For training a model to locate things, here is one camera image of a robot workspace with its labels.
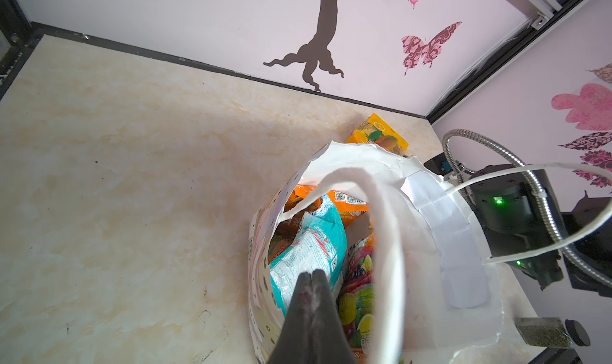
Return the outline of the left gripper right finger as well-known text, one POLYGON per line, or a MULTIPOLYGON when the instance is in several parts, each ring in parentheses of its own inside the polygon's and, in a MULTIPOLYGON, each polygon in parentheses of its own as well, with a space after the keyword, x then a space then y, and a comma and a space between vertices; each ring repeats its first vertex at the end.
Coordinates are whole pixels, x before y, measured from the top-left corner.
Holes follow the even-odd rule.
POLYGON ((322 270, 312 273, 312 363, 355 363, 322 270))

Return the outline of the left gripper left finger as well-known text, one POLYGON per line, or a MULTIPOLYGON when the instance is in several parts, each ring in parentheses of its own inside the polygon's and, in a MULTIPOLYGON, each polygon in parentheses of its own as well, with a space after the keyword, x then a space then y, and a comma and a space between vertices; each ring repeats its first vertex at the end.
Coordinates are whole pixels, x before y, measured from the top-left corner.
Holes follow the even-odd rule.
POLYGON ((293 291, 279 340, 268 364, 310 363, 312 321, 312 275, 301 273, 293 291))

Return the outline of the pink Fox's candy bag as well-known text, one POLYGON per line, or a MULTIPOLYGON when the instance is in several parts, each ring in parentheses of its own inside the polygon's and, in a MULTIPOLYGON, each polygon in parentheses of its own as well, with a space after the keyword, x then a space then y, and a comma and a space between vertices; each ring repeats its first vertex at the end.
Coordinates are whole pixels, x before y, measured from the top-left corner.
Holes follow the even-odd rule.
POLYGON ((354 244, 348 255, 347 271, 337 301, 339 319, 355 361, 365 363, 375 321, 374 257, 375 236, 354 244))

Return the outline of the teal white snack packet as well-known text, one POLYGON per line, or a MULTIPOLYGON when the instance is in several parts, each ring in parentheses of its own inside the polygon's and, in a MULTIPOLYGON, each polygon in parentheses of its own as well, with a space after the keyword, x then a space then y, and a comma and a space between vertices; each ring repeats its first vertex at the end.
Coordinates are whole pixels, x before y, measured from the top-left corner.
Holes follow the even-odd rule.
POLYGON ((286 315, 301 273, 324 271, 333 300, 344 280, 347 238, 339 211, 328 195, 302 217, 293 243, 275 258, 270 267, 274 300, 286 315))

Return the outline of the orange chestnut snack bag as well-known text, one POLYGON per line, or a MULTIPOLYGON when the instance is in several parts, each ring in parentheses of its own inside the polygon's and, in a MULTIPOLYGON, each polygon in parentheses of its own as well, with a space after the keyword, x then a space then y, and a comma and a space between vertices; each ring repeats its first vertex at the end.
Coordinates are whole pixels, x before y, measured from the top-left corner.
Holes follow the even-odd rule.
POLYGON ((291 219, 278 225, 269 244, 267 256, 269 265, 293 244, 301 228, 302 219, 307 212, 307 210, 302 210, 291 219))

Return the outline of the orange white snack packet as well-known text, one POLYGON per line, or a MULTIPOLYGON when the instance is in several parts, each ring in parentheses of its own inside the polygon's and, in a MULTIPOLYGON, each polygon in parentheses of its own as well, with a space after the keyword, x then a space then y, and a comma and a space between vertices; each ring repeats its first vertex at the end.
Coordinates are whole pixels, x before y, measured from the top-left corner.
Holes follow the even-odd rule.
MULTIPOLYGON (((315 188, 317 187, 298 185, 285 203, 285 211, 289 211, 295 207, 300 201, 312 193, 315 188)), ((344 227, 348 227, 358 217, 369 211, 368 204, 365 201, 353 198, 345 193, 332 190, 327 193, 327 196, 338 210, 344 227)))

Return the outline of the white paper gift bag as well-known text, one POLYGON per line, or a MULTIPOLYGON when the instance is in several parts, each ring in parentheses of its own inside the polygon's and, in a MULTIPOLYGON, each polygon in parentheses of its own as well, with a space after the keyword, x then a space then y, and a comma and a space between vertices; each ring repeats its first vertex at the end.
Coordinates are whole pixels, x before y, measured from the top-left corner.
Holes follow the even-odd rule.
POLYGON ((494 344, 503 324, 499 264, 459 192, 417 158, 374 144, 330 142, 253 217, 248 282, 250 332, 258 362, 268 362, 285 316, 273 295, 269 244, 281 222, 339 191, 369 211, 344 227, 344 277, 351 247, 375 236, 374 311, 369 363, 449 363, 461 351, 494 344), (298 185, 316 186, 289 211, 298 185))

